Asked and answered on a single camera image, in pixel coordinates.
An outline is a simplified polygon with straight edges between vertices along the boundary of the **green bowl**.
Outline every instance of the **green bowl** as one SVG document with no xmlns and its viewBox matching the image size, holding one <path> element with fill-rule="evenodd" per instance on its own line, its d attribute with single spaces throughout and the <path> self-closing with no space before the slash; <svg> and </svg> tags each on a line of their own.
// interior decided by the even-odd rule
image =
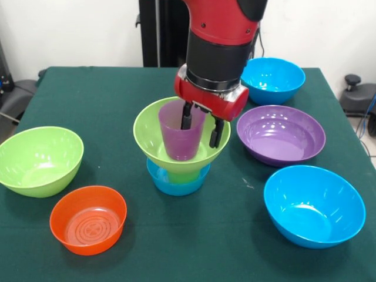
<svg viewBox="0 0 376 282">
<path fill-rule="evenodd" d="M 203 134 L 197 155 L 190 160 L 174 160 L 170 158 L 163 144 L 162 133 L 158 120 L 159 109 L 166 103 L 178 100 L 179 97 L 169 97 L 158 100 L 144 108 L 137 116 L 133 125 L 133 135 L 143 153 L 159 167 L 168 171 L 173 183 L 186 183 L 195 180 L 200 170 L 211 163 L 223 150 L 230 139 L 231 126 L 224 123 L 223 134 L 218 148 L 209 146 L 210 135 L 215 127 L 214 118 L 206 115 Z"/>
<path fill-rule="evenodd" d="M 76 133 L 55 126 L 28 129 L 0 145 L 0 183 L 24 196 L 50 197 L 76 176 L 82 156 Z"/>
</svg>

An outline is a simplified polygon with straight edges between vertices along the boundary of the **purple cup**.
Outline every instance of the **purple cup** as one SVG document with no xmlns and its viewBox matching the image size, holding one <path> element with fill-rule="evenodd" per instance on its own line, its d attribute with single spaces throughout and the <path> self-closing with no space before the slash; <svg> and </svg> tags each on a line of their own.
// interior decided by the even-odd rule
<svg viewBox="0 0 376 282">
<path fill-rule="evenodd" d="M 164 147 L 174 160 L 190 160 L 197 154 L 206 116 L 199 108 L 192 107 L 191 128 L 181 130 L 184 104 L 182 99 L 166 103 L 158 113 Z"/>
</svg>

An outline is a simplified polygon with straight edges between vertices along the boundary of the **table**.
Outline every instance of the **table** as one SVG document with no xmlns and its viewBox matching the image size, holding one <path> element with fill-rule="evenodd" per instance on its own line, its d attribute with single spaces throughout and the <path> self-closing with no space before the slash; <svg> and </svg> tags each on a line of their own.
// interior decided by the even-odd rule
<svg viewBox="0 0 376 282">
<path fill-rule="evenodd" d="M 351 241 L 307 250 L 282 237 L 263 203 L 276 169 L 246 153 L 236 120 L 198 192 L 159 192 L 132 129 L 145 106 L 174 96 L 176 69 L 49 68 L 18 131 L 64 126 L 81 136 L 85 153 L 73 182 L 56 196 L 0 190 L 2 281 L 376 281 L 375 169 L 321 71 L 304 71 L 305 85 L 286 105 L 313 115 L 326 131 L 324 150 L 308 164 L 342 175 L 364 199 L 367 220 Z M 91 184 L 117 189 L 128 217 L 114 247 L 82 257 L 53 237 L 49 215 L 67 192 Z"/>
</svg>

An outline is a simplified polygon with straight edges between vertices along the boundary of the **blue bowl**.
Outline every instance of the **blue bowl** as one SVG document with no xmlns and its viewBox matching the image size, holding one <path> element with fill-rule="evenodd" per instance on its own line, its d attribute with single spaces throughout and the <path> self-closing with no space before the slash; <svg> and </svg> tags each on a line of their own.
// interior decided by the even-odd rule
<svg viewBox="0 0 376 282">
<path fill-rule="evenodd" d="M 147 159 L 146 166 L 151 177 L 153 178 L 155 186 L 161 192 L 171 196 L 186 196 L 199 190 L 204 183 L 205 177 L 210 169 L 210 164 L 202 168 L 199 178 L 193 182 L 185 184 L 174 184 L 169 182 L 166 169 L 162 169 L 161 167 L 153 163 L 150 159 Z"/>
<path fill-rule="evenodd" d="M 299 66 L 278 58 L 250 59 L 241 75 L 249 98 L 259 105 L 282 105 L 305 81 L 306 75 Z"/>
<path fill-rule="evenodd" d="M 265 185 L 264 201 L 280 233 L 310 249 L 345 242 L 365 222 L 365 206 L 355 188 L 319 167 L 289 166 L 275 172 Z"/>
</svg>

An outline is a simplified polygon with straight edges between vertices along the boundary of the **red robot arm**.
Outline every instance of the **red robot arm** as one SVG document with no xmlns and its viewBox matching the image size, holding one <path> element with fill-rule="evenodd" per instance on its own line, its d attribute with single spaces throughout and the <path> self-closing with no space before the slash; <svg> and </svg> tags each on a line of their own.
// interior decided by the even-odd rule
<svg viewBox="0 0 376 282">
<path fill-rule="evenodd" d="M 183 1 L 190 14 L 187 58 L 174 83 L 186 101 L 182 129 L 190 128 L 192 105 L 199 106 L 216 119 L 210 146 L 218 147 L 223 121 L 236 118 L 247 102 L 240 76 L 267 0 Z"/>
</svg>

